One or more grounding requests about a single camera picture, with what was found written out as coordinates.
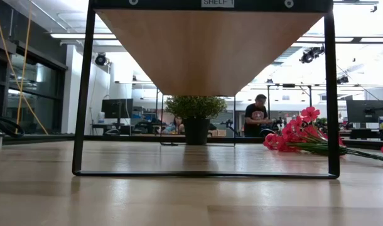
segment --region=shelf label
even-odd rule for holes
[[[202,8],[234,8],[235,0],[202,0]]]

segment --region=yellow cable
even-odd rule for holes
[[[26,37],[26,48],[24,49],[24,63],[23,63],[23,72],[21,74],[21,84],[20,84],[20,90],[23,90],[23,84],[24,84],[24,76],[26,71],[26,62],[27,62],[27,52],[28,52],[28,41],[30,40],[30,28],[31,28],[31,7],[32,3],[30,1],[30,7],[29,7],[29,14],[28,14],[28,26],[27,26],[27,37]],[[20,123],[20,110],[21,110],[21,100],[23,93],[20,91],[20,100],[18,102],[18,110],[17,110],[17,121],[16,124],[18,125]]]
[[[7,49],[7,47],[6,47],[6,42],[5,42],[5,40],[4,40],[4,35],[3,35],[3,32],[2,32],[1,22],[0,22],[0,34],[1,34],[2,42],[3,42],[4,52],[6,53],[6,56],[7,56],[7,58],[8,58],[8,62],[9,62],[11,71],[12,71],[12,73],[13,73],[13,75],[14,75],[14,79],[15,79],[15,81],[16,81],[16,84],[17,84],[17,86],[18,86],[19,89],[20,89],[20,96],[23,96],[24,101],[27,103],[27,106],[28,106],[29,110],[31,111],[31,113],[33,114],[33,116],[35,117],[36,121],[37,121],[38,124],[42,127],[42,129],[43,129],[43,131],[45,132],[45,134],[48,135],[48,131],[46,131],[46,129],[43,127],[42,123],[40,122],[40,120],[39,120],[38,117],[36,116],[35,112],[34,112],[33,109],[31,108],[30,103],[28,103],[27,98],[23,95],[23,89],[20,87],[20,84],[19,84],[18,79],[17,79],[16,72],[14,72],[13,64],[11,63],[11,60],[10,60],[10,56],[9,56],[9,53],[8,53],[8,49]]]

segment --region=computer monitor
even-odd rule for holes
[[[383,117],[383,100],[347,100],[349,122],[376,122]]]
[[[102,112],[105,112],[106,119],[130,119],[133,112],[133,99],[103,100]]]

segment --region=potted plant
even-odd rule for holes
[[[207,143],[210,120],[227,107],[223,98],[197,96],[173,96],[166,105],[167,112],[183,119],[186,143],[192,145]]]

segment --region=flower bouquet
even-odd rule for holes
[[[306,108],[302,111],[301,116],[298,116],[296,120],[292,120],[286,125],[282,130],[282,135],[268,134],[264,141],[265,147],[282,152],[307,151],[313,154],[328,156],[328,137],[314,123],[319,115],[320,111],[314,107]],[[383,161],[383,156],[381,155],[347,148],[343,145],[341,138],[339,138],[339,143],[339,154],[341,156],[352,154]]]

